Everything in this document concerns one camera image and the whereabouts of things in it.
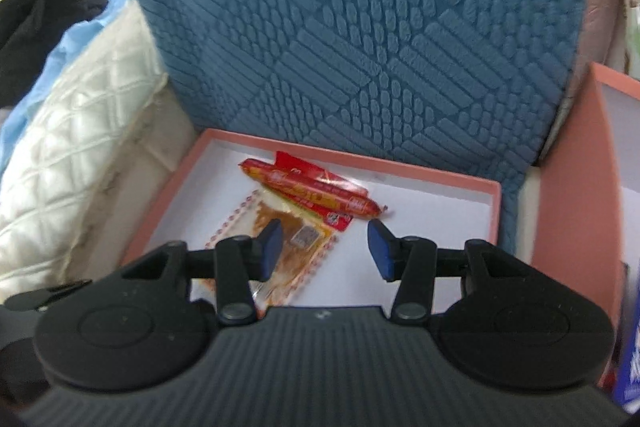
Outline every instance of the white quilted pillow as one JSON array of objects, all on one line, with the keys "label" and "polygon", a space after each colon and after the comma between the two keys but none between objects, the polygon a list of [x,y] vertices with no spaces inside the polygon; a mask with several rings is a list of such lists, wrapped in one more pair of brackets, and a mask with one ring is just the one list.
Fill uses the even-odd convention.
[{"label": "white quilted pillow", "polygon": [[136,0],[70,64],[0,187],[0,301],[65,282],[83,217],[118,148],[166,83]]}]

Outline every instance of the blue textured cushion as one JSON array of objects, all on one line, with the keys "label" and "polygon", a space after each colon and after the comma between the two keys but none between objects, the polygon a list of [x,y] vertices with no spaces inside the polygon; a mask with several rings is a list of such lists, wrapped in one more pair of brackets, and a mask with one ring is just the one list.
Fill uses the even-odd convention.
[{"label": "blue textured cushion", "polygon": [[140,4],[194,123],[498,180],[513,250],[584,0]]}]

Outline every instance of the snack package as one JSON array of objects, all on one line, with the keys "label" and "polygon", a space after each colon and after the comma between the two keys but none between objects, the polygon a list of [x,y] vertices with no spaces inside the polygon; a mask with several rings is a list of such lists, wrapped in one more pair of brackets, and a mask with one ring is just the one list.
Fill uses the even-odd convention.
[{"label": "snack package", "polygon": [[386,207],[380,208],[369,198],[335,185],[312,180],[297,172],[280,169],[261,160],[247,158],[240,164],[240,168],[247,176],[269,188],[300,197],[334,212],[372,219],[386,210]]},{"label": "snack package", "polygon": [[[348,190],[364,198],[369,194],[366,188],[360,187],[359,185],[356,185],[355,183],[350,182],[327,169],[323,169],[318,165],[304,161],[284,151],[276,151],[276,161],[274,165],[278,169],[295,172],[312,180],[321,181],[329,185],[335,185],[336,187],[343,188],[344,190]],[[324,206],[305,200],[300,196],[291,196],[284,192],[278,192],[278,194],[283,198],[294,201],[295,203],[308,208],[309,211],[317,214],[324,224],[334,230],[338,230],[339,232],[344,232],[353,220],[353,216],[350,216],[349,214],[335,212],[334,210],[330,210],[329,208],[325,208]]]},{"label": "snack package", "polygon": [[287,303],[293,292],[315,272],[336,240],[332,230],[302,208],[265,188],[254,190],[211,237],[207,248],[234,235],[258,235],[271,219],[282,223],[282,253],[271,278],[251,281],[259,310]]}]

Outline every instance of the qr code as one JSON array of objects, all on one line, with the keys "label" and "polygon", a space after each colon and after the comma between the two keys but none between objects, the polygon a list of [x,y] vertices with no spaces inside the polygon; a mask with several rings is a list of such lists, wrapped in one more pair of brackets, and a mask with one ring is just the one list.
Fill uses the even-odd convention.
[{"label": "qr code", "polygon": [[308,250],[313,246],[313,244],[318,240],[319,237],[320,232],[318,232],[318,230],[316,230],[314,227],[305,225],[296,232],[296,234],[291,238],[290,243],[294,247]]}]

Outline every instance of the circular cover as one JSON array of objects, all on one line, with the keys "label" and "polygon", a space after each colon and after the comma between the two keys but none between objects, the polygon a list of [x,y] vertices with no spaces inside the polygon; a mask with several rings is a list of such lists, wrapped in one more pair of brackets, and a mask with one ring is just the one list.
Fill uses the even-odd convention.
[{"label": "circular cover", "polygon": [[613,332],[602,309],[555,281],[496,279],[453,304],[438,337],[447,358],[470,376],[551,391],[596,380]]},{"label": "circular cover", "polygon": [[91,391],[148,387],[189,367],[207,345],[201,313],[169,286],[120,280],[53,305],[34,345],[56,381]]}]

